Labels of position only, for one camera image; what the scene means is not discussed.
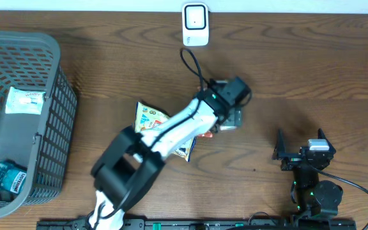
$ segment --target wooden table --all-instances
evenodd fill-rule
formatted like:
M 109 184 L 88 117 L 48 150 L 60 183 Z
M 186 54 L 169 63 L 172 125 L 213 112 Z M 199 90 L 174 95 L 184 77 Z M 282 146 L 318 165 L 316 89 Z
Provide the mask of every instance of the wooden table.
M 278 128 L 297 151 L 321 127 L 337 149 L 325 171 L 368 188 L 368 15 L 211 13 L 210 27 L 209 44 L 194 52 L 206 77 L 239 75 L 249 83 L 254 98 L 244 125 L 199 139 L 190 163 L 171 156 L 129 213 L 247 219 L 257 211 L 296 211 L 293 175 L 271 160 Z M 0 11 L 0 30 L 52 35 L 81 92 L 62 194 L 18 209 L 0 220 L 0 229 L 35 229 L 40 219 L 89 213 L 96 201 L 90 169 L 134 121 L 135 103 L 174 114 L 198 86 L 179 57 L 180 13 Z M 338 184 L 344 189 L 339 217 L 354 218 L 361 229 L 368 196 Z

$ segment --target basket bottom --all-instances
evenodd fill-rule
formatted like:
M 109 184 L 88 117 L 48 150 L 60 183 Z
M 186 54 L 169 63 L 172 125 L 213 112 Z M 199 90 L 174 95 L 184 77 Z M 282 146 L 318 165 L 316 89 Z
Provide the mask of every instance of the basket bottom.
M 11 161 L 27 169 L 33 137 L 40 115 L 0 113 L 0 162 Z M 16 195 L 0 190 L 0 201 L 12 201 Z

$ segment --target black square outline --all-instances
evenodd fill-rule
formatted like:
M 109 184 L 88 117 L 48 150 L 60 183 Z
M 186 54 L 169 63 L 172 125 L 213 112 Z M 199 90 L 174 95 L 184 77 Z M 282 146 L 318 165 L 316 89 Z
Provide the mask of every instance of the black square outline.
M 204 8 L 204 27 L 202 27 L 201 29 L 200 28 L 188 28 L 187 27 L 187 7 L 193 7 L 193 6 L 202 6 Z M 205 9 L 205 6 L 204 5 L 201 5 L 201 4 L 197 4 L 197 5 L 188 5 L 186 7 L 184 7 L 184 26 L 185 26 L 185 29 L 188 29 L 188 30 L 203 30 L 207 27 L 207 17 L 206 17 L 206 9 Z

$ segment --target white wall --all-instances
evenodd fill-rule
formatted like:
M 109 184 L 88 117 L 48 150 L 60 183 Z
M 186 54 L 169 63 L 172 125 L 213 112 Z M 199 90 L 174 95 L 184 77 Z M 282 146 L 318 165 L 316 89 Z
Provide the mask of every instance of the white wall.
M 0 10 L 180 12 L 183 0 L 0 0 Z M 204 0 L 211 12 L 368 13 L 368 0 Z

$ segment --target basket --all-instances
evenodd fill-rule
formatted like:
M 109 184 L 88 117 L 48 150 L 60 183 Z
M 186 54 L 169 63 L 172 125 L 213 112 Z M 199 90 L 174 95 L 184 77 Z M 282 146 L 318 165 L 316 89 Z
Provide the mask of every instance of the basket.
M 46 34 L 0 31 L 0 162 L 27 171 L 22 192 L 0 190 L 0 217 L 61 191 L 77 100 L 59 60 L 59 45 Z M 42 113 L 5 114 L 11 86 L 44 91 Z

